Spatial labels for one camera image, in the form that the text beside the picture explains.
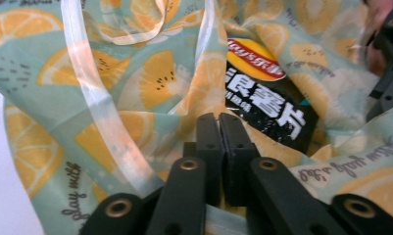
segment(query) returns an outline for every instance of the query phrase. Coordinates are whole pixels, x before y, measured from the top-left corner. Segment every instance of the white surface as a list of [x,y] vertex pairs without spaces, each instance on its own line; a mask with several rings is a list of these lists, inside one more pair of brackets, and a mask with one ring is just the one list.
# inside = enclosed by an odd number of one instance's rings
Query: white surface
[[0,234],[43,234],[25,189],[14,168],[7,144],[0,94]]

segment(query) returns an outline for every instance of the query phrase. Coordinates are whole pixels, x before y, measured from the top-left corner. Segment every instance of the lay's logo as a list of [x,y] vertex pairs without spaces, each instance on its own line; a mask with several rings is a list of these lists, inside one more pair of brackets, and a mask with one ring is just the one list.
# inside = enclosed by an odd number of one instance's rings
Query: lay's logo
[[283,79],[286,74],[269,50],[262,45],[240,38],[227,40],[228,61],[247,75],[267,81]]

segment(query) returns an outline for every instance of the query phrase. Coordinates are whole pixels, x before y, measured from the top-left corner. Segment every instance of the fabric bag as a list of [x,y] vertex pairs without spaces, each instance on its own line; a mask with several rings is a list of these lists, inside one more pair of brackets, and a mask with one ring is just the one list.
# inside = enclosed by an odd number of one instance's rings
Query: fabric bag
[[[45,233],[78,233],[109,195],[152,193],[198,116],[235,115],[228,38],[267,48],[319,116],[304,153],[244,121],[262,156],[324,202],[354,193],[393,215],[393,109],[366,121],[367,25],[358,0],[1,1],[6,128]],[[207,233],[247,234],[230,211],[208,207]]]

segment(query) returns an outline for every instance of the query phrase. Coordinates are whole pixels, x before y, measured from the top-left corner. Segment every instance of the lemon print fabric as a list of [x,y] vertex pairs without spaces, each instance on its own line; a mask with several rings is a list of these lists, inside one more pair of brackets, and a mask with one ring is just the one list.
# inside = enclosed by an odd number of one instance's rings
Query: lemon print fabric
[[93,181],[92,181],[92,193],[99,203],[101,203],[102,201],[104,201],[106,198],[110,196],[104,189],[99,187],[99,185]]
[[367,122],[366,114],[370,107],[368,94],[375,86],[377,77],[368,71],[351,68],[334,70],[333,75],[326,75],[320,83],[329,98],[326,127],[357,130]]
[[167,101],[174,94],[183,95],[186,87],[174,74],[171,51],[151,56],[143,66],[144,73],[139,81],[140,98],[146,110]]
[[180,0],[165,0],[165,5],[167,5],[165,24],[169,23],[175,17],[180,7],[180,2]]
[[325,31],[336,17],[341,0],[297,0],[297,21],[310,34]]
[[290,46],[290,54],[296,62],[305,62],[307,67],[327,67],[328,61],[323,48],[318,44],[299,43]]
[[[92,50],[92,56],[104,86],[110,90],[120,81],[128,67],[129,58],[120,61],[99,50]],[[58,51],[46,62],[39,73],[37,84],[79,86],[68,49]]]
[[284,9],[284,1],[248,0],[245,6],[245,19],[249,17],[271,20],[277,18]]
[[192,86],[180,102],[176,112],[182,115],[177,129],[177,136],[183,141],[194,137],[194,123],[197,117],[214,113],[217,117],[226,112],[224,106],[225,59],[221,53],[207,53],[201,57],[196,68]]
[[131,0],[129,9],[133,15],[133,23],[140,26],[139,31],[150,31],[161,23],[162,15],[157,6],[160,0]]
[[290,36],[287,26],[280,23],[266,23],[256,25],[256,31],[264,45],[278,59]]
[[364,64],[360,55],[361,41],[365,34],[361,28],[366,26],[368,9],[365,4],[346,9],[339,13],[321,36],[321,44],[337,52],[340,56],[357,64]]
[[328,109],[328,93],[324,86],[307,72],[290,74],[290,79],[299,88],[313,109],[321,118],[326,117]]
[[115,26],[93,21],[88,14],[85,14],[85,30],[89,41],[92,42],[104,42],[107,37],[114,38],[127,35],[127,32],[119,30]]
[[148,112],[120,111],[120,117],[134,143],[143,150],[155,138],[155,115]]
[[339,194],[358,194],[393,215],[393,167],[376,170],[344,185]]
[[113,172],[117,167],[95,123],[80,131],[74,141],[108,172]]
[[6,107],[5,114],[16,170],[32,198],[56,172],[64,150],[43,126],[17,107]]
[[54,15],[37,9],[15,9],[0,13],[0,45],[13,38],[22,38],[62,30]]
[[[161,33],[159,33],[156,37],[151,39],[148,42],[145,42],[146,45],[156,44],[167,41],[170,37],[174,37],[177,35],[182,35],[185,29],[187,28],[195,28],[200,26],[203,18],[203,11],[195,11],[188,14],[185,17],[182,17],[180,20],[172,23],[169,27],[163,29]],[[194,47],[196,37],[195,36],[188,36],[186,38],[187,47]]]
[[261,156],[275,158],[287,167],[295,166],[301,161],[303,157],[301,152],[275,142],[246,122],[244,122],[244,127],[251,141],[256,143],[255,145]]
[[232,21],[238,14],[239,6],[236,0],[218,0],[223,21]]
[[191,74],[175,63],[172,51],[157,52],[128,79],[118,106],[123,110],[156,109],[166,113],[186,94],[190,80]]
[[123,0],[100,0],[100,4],[117,9],[121,7]]

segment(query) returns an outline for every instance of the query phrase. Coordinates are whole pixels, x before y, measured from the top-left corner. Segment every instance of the black snack bag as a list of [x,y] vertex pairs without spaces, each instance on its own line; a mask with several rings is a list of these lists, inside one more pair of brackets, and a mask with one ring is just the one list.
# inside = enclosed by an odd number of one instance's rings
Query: black snack bag
[[267,49],[254,51],[246,41],[228,40],[226,107],[274,141],[306,153],[318,115]]

